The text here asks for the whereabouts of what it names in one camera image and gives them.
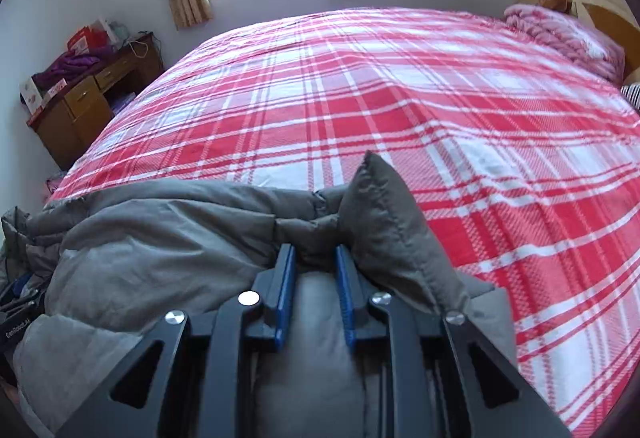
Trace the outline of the grey puffer jacket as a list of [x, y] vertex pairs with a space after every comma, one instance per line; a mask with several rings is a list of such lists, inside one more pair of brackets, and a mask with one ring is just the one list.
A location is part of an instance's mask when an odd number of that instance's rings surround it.
[[367, 154], [349, 184], [317, 192], [155, 180], [56, 201], [26, 221], [26, 253], [52, 270], [46, 308], [13, 356], [17, 407], [50, 437], [168, 311], [202, 314], [246, 291], [280, 247], [296, 249], [284, 349], [259, 361], [262, 437], [367, 437], [378, 371], [346, 346], [335, 247], [424, 312], [457, 309], [516, 356], [504, 288], [457, 271], [398, 172]]

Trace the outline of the pile of clothes on floor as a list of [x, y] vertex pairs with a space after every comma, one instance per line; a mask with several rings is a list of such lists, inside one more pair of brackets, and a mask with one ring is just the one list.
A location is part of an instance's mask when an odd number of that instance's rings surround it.
[[46, 180], [46, 187], [50, 194], [53, 194], [56, 191], [65, 176], [66, 172], [58, 172]]

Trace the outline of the purple clothes on desk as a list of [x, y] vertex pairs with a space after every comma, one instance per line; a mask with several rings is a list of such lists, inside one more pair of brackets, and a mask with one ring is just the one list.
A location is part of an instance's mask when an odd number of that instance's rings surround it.
[[89, 49], [82, 54], [66, 51], [44, 71], [34, 74], [32, 81], [41, 91], [49, 90], [60, 80], [69, 84], [96, 64], [108, 60], [113, 54], [114, 49], [111, 46]]

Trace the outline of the wooden desk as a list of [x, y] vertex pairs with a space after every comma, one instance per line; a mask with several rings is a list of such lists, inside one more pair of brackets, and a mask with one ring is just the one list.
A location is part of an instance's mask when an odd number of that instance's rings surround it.
[[122, 48], [66, 85], [27, 126], [59, 169], [70, 169], [106, 125], [164, 72], [160, 42], [135, 34]]

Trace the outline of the white carton on desk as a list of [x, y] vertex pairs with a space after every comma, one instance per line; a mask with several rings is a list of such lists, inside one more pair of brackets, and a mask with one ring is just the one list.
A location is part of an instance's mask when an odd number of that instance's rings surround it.
[[20, 86], [22, 100], [27, 106], [30, 115], [39, 113], [42, 110], [43, 98], [35, 82], [28, 78]]

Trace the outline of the red gift box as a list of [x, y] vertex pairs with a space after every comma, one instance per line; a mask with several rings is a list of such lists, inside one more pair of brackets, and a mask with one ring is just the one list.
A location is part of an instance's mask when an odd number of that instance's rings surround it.
[[72, 54], [88, 54], [91, 50], [103, 48], [108, 45], [106, 31], [92, 26], [84, 26], [77, 31], [67, 42], [67, 50]]

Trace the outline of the striped pillow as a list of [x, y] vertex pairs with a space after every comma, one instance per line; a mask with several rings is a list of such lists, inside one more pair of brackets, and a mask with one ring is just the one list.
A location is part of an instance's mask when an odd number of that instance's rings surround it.
[[639, 82], [621, 86], [620, 94], [637, 112], [640, 112]]

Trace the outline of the pink folded quilt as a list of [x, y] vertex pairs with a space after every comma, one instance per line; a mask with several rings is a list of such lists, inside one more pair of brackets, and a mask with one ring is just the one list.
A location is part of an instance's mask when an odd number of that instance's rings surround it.
[[625, 74], [625, 50], [615, 40], [574, 16], [548, 8], [515, 4], [504, 20], [544, 46], [559, 51], [584, 70], [620, 86]]

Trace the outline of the cream wooden headboard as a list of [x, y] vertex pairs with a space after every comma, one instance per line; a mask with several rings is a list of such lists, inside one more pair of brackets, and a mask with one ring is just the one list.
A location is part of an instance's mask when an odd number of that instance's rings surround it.
[[[539, 6], [538, 0], [520, 0], [517, 4]], [[574, 16], [624, 48], [626, 64], [622, 85], [639, 75], [639, 20], [626, 0], [570, 0], [565, 11], [554, 11]]]

